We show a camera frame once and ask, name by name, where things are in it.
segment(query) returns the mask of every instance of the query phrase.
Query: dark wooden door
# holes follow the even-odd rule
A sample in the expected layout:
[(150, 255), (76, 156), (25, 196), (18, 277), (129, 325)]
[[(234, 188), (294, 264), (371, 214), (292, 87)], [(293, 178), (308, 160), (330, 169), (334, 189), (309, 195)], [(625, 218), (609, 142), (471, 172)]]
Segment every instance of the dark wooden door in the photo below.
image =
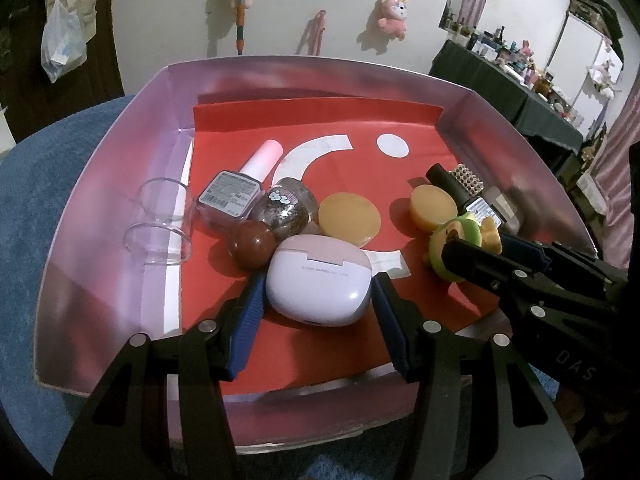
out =
[(57, 120), (124, 95), (113, 43), (111, 0), (97, 0), (87, 61), (51, 83), (40, 65), (44, 0), (1, 0), (0, 104), (20, 141)]

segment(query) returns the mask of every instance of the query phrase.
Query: red paper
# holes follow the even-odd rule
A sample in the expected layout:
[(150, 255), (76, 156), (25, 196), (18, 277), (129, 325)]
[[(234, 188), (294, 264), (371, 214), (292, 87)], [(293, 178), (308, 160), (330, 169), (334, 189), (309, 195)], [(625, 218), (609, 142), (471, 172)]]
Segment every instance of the red paper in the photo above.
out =
[[(402, 298), (415, 301), (428, 319), (459, 330), (497, 306), (491, 294), (471, 284), (451, 285), (422, 263), (429, 235), (408, 215), (413, 187), (426, 183), (436, 162), (447, 170), (458, 163), (434, 124), (440, 108), (386, 100), (330, 97), (199, 105), (190, 188), (199, 196), (221, 170), (238, 170), (267, 139), (287, 154), (307, 140), (347, 134), (352, 150), (315, 160), (303, 182), (318, 202), (338, 191), (371, 200), (382, 216), (379, 234), (364, 249), (401, 250), (412, 275), (394, 280)], [(409, 155), (393, 158), (377, 146), (392, 133), (409, 145)], [(271, 183), (273, 171), (265, 186)], [(235, 298), (247, 274), (229, 256), (223, 237), (196, 220), (193, 255), (182, 266), (182, 326), (213, 317), (223, 301)], [(224, 394), (266, 392), (353, 376), (389, 361), (375, 314), (370, 308), (343, 328), (306, 326), (268, 308), (247, 368)]]

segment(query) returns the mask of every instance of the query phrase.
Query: pink nail polish cap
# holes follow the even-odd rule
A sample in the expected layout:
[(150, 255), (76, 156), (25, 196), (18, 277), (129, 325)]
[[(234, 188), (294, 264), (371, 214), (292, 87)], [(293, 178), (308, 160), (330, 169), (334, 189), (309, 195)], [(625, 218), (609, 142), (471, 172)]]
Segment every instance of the pink nail polish cap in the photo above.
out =
[(283, 152), (282, 145), (277, 140), (265, 140), (264, 144), (242, 167), (240, 173), (250, 176), (258, 182), (264, 182), (264, 179), (280, 160)]

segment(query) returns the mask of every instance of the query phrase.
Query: bottle label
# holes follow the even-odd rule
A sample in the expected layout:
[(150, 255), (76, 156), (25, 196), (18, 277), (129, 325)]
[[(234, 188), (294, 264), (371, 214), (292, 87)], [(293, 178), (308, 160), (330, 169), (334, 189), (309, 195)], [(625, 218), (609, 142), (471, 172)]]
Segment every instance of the bottle label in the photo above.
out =
[(284, 205), (296, 205), (298, 203), (298, 197), (283, 187), (271, 189), (271, 192), (269, 193), (269, 200), (272, 202), (280, 202)]
[(488, 205), (486, 200), (482, 197), (476, 198), (471, 204), (467, 205), (466, 210), (474, 214), (474, 216), (476, 217), (476, 222), (478, 222), (478, 224), (481, 224), (482, 220), (484, 220), (488, 216), (491, 216), (494, 219), (496, 227), (500, 227), (500, 225), (502, 224), (502, 220), (500, 219), (500, 217), (495, 213), (493, 209), (491, 209), (491, 206)]
[(237, 218), (242, 216), (259, 192), (260, 184), (255, 180), (221, 171), (200, 195), (198, 201)]

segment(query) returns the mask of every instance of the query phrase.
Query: barcode label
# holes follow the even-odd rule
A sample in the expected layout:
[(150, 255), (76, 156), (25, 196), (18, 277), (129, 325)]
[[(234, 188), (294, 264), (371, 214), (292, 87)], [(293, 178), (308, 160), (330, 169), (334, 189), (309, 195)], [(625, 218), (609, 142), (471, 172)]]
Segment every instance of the barcode label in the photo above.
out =
[(207, 202), (211, 205), (216, 205), (218, 207), (226, 207), (226, 205), (229, 203), (229, 200), (216, 198), (216, 196), (211, 193), (205, 193), (204, 196), (200, 199), (200, 201)]
[(255, 180), (241, 174), (221, 171), (198, 200), (228, 215), (239, 217), (259, 192), (260, 184)]

